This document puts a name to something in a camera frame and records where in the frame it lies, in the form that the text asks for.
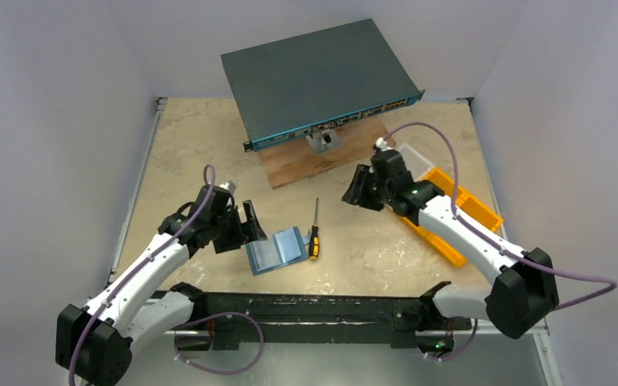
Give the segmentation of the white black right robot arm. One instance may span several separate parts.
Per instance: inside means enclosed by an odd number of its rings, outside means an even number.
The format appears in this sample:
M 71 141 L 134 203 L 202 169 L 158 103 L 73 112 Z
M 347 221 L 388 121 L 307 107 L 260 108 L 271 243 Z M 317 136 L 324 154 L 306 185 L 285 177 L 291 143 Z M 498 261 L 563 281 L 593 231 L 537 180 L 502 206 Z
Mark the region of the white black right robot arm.
M 491 322 L 503 335 L 518 339 L 555 310 L 558 289 L 545 251 L 525 251 L 467 215 L 431 181 L 414 181 L 401 153 L 385 139 L 377 139 L 373 148 L 370 163 L 357 166 L 342 200 L 374 211 L 389 207 L 441 237 L 490 285 L 465 289 L 440 282 L 419 299 L 418 330 L 441 326 L 450 318 L 472 318 Z

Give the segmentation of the blue card holder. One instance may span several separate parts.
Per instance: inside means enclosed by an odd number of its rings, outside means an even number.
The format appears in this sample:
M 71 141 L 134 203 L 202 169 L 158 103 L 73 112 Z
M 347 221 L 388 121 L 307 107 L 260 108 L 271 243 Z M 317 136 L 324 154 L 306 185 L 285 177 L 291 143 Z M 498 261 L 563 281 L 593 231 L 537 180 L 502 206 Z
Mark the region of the blue card holder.
M 254 276 L 293 265 L 308 258 L 310 235 L 303 235 L 298 227 L 273 233 L 266 240 L 256 240 L 245 246 Z

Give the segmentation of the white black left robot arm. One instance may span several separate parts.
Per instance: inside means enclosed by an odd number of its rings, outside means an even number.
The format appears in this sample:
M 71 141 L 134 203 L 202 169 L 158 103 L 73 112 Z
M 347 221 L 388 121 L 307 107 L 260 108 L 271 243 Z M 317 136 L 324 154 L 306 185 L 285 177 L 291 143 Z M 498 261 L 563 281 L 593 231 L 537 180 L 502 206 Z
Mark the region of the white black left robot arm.
M 212 245 L 216 253 L 262 240 L 251 201 L 241 217 L 233 182 L 205 183 L 158 226 L 136 260 L 83 306 L 67 305 L 56 321 L 55 361 L 68 372 L 68 383 L 115 385 L 146 345 L 175 327 L 211 331 L 218 318 L 238 311 L 212 313 L 209 296 L 188 283 L 173 285 L 156 303 L 147 300 L 179 267 Z

